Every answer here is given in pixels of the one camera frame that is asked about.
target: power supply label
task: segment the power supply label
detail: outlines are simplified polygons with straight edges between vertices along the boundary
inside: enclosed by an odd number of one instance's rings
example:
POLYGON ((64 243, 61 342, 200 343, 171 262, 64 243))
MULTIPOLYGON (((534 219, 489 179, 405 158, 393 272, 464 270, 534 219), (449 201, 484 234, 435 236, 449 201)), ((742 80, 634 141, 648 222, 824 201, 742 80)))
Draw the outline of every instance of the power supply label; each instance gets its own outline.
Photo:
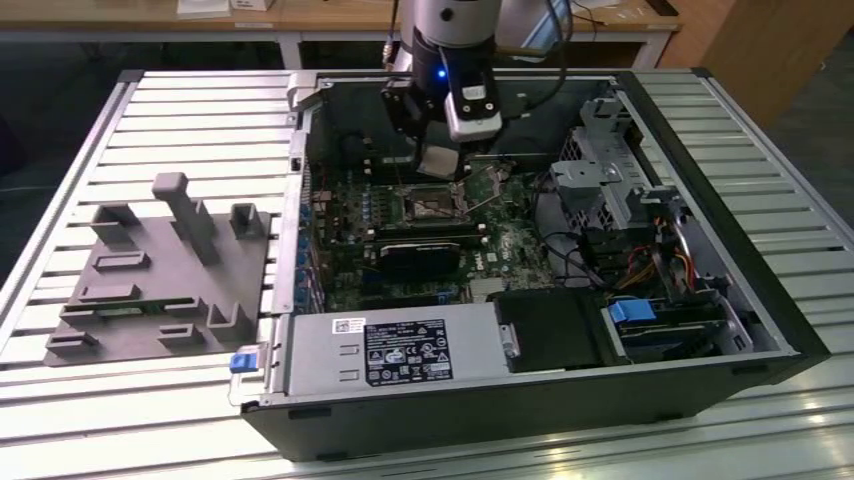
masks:
POLYGON ((444 320, 364 325, 364 367, 372 387, 452 379, 444 320))

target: metal slatted table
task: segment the metal slatted table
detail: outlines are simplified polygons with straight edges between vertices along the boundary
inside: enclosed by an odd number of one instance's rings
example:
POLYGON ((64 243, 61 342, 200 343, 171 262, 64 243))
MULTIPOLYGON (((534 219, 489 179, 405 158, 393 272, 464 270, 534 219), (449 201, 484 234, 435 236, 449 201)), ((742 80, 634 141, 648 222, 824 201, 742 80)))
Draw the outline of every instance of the metal slatted table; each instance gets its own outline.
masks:
MULTIPOLYGON (((695 418, 299 465, 277 456, 237 417, 228 355, 42 367, 46 337, 95 242, 87 224, 99 203, 127 201, 139 216, 168 215, 148 182, 176 169, 211 212, 253 202, 277 215, 292 189, 288 73, 152 72, 116 86, 0 293, 0 477, 850 474, 854 236, 714 80, 686 72, 639 78, 834 352, 828 361, 695 418)), ((660 153, 646 150, 663 181, 672 182, 660 153)), ((273 218, 273 231, 279 225, 273 218)), ((273 236, 261 321, 269 321, 276 241, 273 236)))

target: white table leg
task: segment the white table leg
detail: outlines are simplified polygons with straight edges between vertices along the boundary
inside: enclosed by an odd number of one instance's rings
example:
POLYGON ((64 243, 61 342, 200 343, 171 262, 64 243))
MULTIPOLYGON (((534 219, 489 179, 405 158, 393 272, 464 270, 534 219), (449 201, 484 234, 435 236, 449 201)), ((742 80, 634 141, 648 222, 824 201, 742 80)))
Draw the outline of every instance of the white table leg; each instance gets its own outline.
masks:
POLYGON ((303 58, 299 53, 299 44, 301 35, 299 32, 287 32, 276 35, 276 43, 281 51, 281 61, 287 70, 299 70, 303 68, 303 58))
POLYGON ((635 63, 631 68, 652 69, 658 65, 658 60, 664 53, 664 47, 667 47, 667 40, 670 39, 671 31, 648 32, 646 34, 646 42, 640 46, 638 56, 635 57, 635 63))

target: blue latch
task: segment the blue latch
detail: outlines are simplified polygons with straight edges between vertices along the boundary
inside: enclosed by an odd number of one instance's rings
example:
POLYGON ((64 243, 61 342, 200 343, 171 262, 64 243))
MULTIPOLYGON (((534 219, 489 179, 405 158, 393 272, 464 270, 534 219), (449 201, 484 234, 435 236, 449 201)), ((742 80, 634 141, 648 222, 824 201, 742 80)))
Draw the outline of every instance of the blue latch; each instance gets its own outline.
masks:
POLYGON ((608 307, 608 312, 614 323, 655 320, 652 304, 648 300, 640 298, 636 300, 618 300, 608 307))
POLYGON ((231 373, 257 372, 257 353, 235 353, 228 364, 231 373))

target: wooden cabinet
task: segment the wooden cabinet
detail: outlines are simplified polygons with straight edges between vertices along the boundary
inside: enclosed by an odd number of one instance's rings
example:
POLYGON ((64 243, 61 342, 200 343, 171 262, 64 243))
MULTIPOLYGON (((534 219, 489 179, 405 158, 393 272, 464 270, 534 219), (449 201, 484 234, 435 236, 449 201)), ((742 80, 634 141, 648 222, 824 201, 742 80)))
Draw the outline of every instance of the wooden cabinet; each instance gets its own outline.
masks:
POLYGON ((854 25, 852 0, 670 0, 682 30, 659 67, 706 67, 762 126, 854 25))

